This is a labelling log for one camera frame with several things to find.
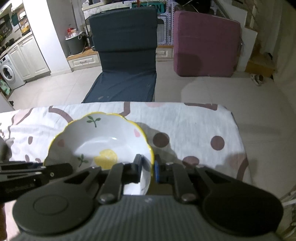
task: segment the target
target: bowl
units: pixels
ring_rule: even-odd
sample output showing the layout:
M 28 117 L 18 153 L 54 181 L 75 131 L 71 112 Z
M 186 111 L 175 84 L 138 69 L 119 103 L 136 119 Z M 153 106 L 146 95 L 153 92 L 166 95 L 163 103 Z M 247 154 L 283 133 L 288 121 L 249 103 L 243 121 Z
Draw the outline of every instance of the bowl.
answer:
M 151 181 L 154 154 L 143 130 L 119 114 L 93 112 L 70 122 L 51 142 L 44 165 L 70 163 L 74 172 L 88 167 L 110 169 L 119 162 L 143 157 L 139 183 L 124 186 L 125 195 L 145 195 Z

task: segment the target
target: sign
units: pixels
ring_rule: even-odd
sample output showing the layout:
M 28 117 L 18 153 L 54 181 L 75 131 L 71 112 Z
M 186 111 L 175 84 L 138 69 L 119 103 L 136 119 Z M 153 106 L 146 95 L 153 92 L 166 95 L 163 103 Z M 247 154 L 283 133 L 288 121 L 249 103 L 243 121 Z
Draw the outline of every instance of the sign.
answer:
M 136 2 L 133 2 L 131 6 L 132 8 L 138 7 Z M 162 13 L 165 13 L 166 11 L 166 5 L 164 2 L 159 2 L 159 1 L 140 2 L 140 7 L 146 7 L 146 6 L 154 6 L 157 10 L 157 14 L 162 14 Z

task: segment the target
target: tiled floor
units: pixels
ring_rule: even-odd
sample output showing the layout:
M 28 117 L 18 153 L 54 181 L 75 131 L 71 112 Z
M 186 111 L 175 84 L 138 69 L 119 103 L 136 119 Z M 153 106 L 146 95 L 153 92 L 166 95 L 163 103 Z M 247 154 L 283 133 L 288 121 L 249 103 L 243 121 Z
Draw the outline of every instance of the tiled floor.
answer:
M 45 77 L 15 90 L 15 109 L 81 103 L 101 67 Z M 272 80 L 257 87 L 246 73 L 232 78 L 179 77 L 172 62 L 157 62 L 157 102 L 217 103 L 231 110 L 254 184 L 281 197 L 295 184 L 296 115 Z
M 14 90 L 9 100 L 14 108 L 27 109 L 49 105 L 81 103 L 102 68 L 93 67 L 73 71 L 69 74 L 47 76 Z

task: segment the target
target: pink cushion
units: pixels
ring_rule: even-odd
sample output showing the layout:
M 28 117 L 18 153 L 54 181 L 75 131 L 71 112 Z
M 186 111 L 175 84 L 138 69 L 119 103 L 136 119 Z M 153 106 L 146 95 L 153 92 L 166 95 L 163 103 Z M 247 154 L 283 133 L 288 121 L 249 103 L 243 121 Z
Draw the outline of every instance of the pink cushion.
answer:
M 230 77 L 237 63 L 241 28 L 236 21 L 177 11 L 174 70 L 180 76 Z

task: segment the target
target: dark blue chair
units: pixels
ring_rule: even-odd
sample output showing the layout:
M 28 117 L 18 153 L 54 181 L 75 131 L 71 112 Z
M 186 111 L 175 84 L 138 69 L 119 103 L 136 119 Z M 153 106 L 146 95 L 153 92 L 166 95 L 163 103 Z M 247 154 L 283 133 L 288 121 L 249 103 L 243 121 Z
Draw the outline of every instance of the dark blue chair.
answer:
M 99 13 L 91 16 L 89 23 L 102 73 L 83 103 L 152 101 L 156 84 L 156 9 Z

